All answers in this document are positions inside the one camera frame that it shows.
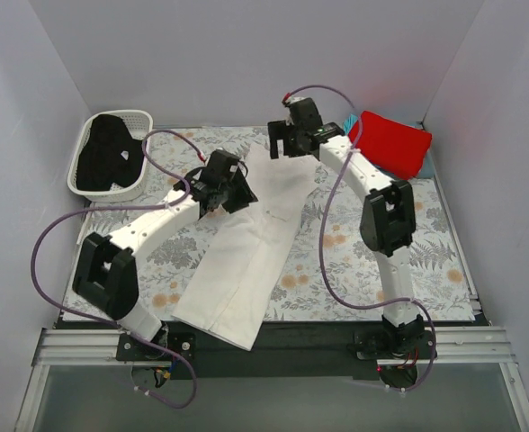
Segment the white t shirt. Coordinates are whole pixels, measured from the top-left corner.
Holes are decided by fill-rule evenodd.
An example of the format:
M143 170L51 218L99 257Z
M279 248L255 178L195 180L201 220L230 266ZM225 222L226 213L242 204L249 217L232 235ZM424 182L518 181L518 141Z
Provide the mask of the white t shirt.
M175 306L176 320L252 349L317 187L317 166L313 156L272 159L250 149L247 182L257 200L223 221Z

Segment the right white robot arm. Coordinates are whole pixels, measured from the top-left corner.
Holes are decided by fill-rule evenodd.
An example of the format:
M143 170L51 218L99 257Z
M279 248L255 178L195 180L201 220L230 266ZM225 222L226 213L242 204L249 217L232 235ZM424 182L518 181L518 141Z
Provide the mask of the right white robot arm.
M287 94L289 116L268 123L270 157L313 156L337 174L363 200L360 235L380 272L382 322L360 336L353 349L361 359L413 354L425 336L425 323L415 304L409 268L409 248L416 231L411 184L389 176L382 151L397 138L414 138L418 131L371 112L362 112L354 137L337 124L323 122L315 102Z

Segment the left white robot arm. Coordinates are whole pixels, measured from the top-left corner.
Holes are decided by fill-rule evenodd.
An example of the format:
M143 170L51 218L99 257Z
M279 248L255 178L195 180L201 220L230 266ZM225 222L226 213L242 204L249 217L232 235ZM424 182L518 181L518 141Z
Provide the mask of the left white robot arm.
M139 298L138 270L148 256L182 228L218 208L233 213L255 203L240 158L213 151L205 166L174 185L161 207L106 236L96 232L83 241L73 291L133 335L137 349L150 360L167 351L162 321Z

